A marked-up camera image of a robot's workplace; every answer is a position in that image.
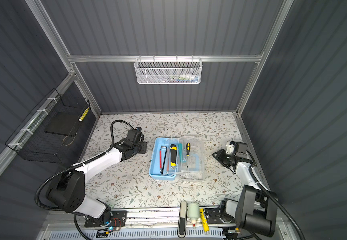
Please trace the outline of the red hex key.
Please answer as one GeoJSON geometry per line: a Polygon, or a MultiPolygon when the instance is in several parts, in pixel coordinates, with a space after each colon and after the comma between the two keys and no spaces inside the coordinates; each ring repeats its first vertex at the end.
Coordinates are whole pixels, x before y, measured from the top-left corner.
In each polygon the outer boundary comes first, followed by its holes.
{"type": "Polygon", "coordinates": [[[163,175],[164,159],[162,157],[162,152],[166,150],[166,146],[161,146],[159,151],[159,165],[160,165],[160,174],[163,175]]]}

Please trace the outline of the orange pencil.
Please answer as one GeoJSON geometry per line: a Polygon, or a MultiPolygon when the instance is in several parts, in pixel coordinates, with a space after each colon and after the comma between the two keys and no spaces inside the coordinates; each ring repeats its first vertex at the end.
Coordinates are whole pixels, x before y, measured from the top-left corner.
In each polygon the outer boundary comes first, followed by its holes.
{"type": "Polygon", "coordinates": [[[170,148],[167,148],[166,150],[166,158],[165,158],[165,175],[169,175],[169,168],[170,168],[170,148]]]}

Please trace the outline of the black hex key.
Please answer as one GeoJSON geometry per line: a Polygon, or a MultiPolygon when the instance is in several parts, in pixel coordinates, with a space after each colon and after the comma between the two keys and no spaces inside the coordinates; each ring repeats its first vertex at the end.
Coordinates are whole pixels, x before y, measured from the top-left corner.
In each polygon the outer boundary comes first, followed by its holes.
{"type": "Polygon", "coordinates": [[[165,167],[165,158],[166,158],[166,154],[167,154],[167,152],[166,152],[166,150],[164,151],[164,152],[162,152],[162,157],[163,157],[163,159],[164,159],[164,167],[165,167]]]}

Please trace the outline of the small precision screwdriver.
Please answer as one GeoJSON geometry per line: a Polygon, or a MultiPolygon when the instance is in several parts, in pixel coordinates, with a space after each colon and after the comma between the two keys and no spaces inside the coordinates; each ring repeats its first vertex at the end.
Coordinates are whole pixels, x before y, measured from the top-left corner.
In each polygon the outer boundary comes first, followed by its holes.
{"type": "Polygon", "coordinates": [[[190,157],[190,148],[191,148],[191,145],[190,143],[186,143],[186,169],[188,169],[188,166],[189,166],[189,157],[190,157]]]}

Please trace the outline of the blue plastic tool box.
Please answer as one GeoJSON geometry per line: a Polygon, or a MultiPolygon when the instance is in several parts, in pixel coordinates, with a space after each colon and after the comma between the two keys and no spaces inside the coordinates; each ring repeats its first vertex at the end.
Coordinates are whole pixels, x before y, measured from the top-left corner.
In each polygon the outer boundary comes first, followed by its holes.
{"type": "Polygon", "coordinates": [[[184,181],[202,181],[205,179],[205,144],[200,136],[183,136],[180,138],[157,138],[153,146],[152,159],[150,163],[149,175],[155,180],[173,181],[180,179],[184,181]],[[190,143],[189,166],[186,169],[186,143],[190,143]],[[182,143],[182,160],[178,162],[178,153],[175,169],[169,168],[169,175],[160,174],[159,151],[161,146],[170,148],[171,144],[182,143]]]}

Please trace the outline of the teal utility knife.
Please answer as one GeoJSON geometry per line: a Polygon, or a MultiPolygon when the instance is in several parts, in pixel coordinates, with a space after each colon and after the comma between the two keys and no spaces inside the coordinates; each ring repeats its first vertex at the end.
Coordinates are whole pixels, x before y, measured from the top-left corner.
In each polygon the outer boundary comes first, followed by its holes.
{"type": "Polygon", "coordinates": [[[183,150],[183,146],[182,146],[182,143],[179,143],[178,144],[178,147],[177,147],[177,152],[178,152],[178,162],[180,163],[181,160],[182,160],[182,150],[183,150]]]}

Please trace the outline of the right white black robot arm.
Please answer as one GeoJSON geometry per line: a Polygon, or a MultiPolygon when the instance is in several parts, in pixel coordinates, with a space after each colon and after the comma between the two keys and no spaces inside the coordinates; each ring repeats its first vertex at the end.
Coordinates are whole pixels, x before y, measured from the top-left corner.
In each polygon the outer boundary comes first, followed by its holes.
{"type": "Polygon", "coordinates": [[[237,201],[221,201],[217,217],[223,223],[235,225],[251,233],[272,237],[276,227],[277,205],[265,193],[254,168],[257,166],[253,156],[243,142],[230,141],[225,149],[212,156],[225,168],[237,175],[243,185],[237,201]]]}

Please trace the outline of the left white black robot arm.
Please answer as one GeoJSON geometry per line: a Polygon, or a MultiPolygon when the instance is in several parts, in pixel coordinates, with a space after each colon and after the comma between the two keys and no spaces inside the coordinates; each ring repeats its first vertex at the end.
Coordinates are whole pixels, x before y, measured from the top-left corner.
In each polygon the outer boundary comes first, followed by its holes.
{"type": "Polygon", "coordinates": [[[98,219],[103,225],[111,221],[110,207],[85,194],[85,184],[100,172],[137,154],[146,153],[147,143],[140,127],[128,131],[126,138],[115,143],[109,151],[63,173],[50,181],[46,198],[66,213],[81,214],[98,219]]]}

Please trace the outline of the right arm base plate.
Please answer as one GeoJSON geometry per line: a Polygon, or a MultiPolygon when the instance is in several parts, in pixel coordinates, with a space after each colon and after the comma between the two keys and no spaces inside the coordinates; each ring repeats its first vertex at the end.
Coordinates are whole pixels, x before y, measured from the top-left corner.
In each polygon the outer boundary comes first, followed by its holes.
{"type": "Polygon", "coordinates": [[[209,224],[231,224],[234,223],[234,218],[224,211],[217,208],[205,208],[204,214],[209,224]]]}

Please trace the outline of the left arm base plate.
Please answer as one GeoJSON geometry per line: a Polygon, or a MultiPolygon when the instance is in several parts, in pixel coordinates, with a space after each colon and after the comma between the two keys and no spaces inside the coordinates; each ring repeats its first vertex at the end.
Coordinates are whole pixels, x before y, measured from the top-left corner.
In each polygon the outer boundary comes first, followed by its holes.
{"type": "Polygon", "coordinates": [[[98,228],[98,227],[124,227],[127,219],[127,211],[105,211],[101,217],[95,219],[91,216],[85,218],[85,228],[98,228]]]}

